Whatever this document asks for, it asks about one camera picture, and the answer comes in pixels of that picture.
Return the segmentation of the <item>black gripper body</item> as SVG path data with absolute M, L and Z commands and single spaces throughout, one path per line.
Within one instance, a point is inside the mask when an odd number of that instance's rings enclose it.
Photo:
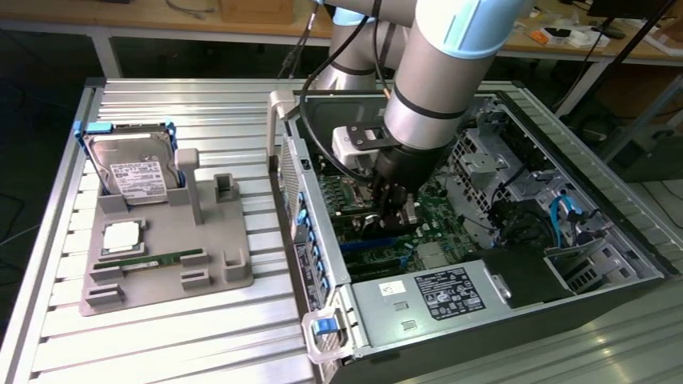
M 417 194 L 435 172 L 446 147 L 418 150 L 410 146 L 381 149 L 375 162 L 374 186 L 398 185 L 407 193 Z

